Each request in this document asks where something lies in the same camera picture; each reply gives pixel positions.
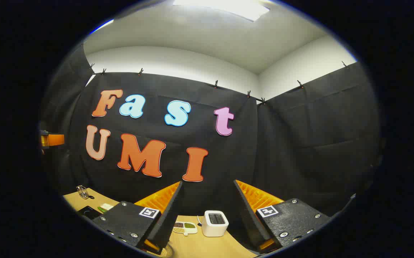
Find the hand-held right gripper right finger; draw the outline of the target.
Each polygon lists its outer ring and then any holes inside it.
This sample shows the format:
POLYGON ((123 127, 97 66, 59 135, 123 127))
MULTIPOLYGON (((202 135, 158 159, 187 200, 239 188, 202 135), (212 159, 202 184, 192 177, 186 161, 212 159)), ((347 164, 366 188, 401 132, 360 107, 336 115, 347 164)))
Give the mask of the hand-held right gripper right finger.
POLYGON ((330 216, 300 199, 284 201, 240 180, 234 186, 248 238, 261 254, 289 248, 330 221, 330 216))

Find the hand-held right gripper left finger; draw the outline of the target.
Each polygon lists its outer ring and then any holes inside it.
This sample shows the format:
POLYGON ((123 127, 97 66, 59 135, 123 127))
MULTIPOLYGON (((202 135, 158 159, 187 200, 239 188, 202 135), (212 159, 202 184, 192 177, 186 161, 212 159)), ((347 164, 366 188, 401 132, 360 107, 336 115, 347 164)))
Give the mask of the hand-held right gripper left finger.
POLYGON ((135 204, 121 201, 91 222, 134 248, 160 254, 170 239, 183 198, 183 183, 173 183, 135 204))

